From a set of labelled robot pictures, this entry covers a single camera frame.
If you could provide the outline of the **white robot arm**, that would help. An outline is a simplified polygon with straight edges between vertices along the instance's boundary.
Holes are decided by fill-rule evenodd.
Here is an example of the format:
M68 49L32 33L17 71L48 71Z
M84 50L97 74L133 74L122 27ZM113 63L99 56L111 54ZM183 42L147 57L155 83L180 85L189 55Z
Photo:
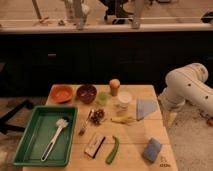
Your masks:
M192 63L168 72L166 87L159 95L163 108L178 110L188 100L213 116L213 88L205 84L207 79L208 70L201 63Z

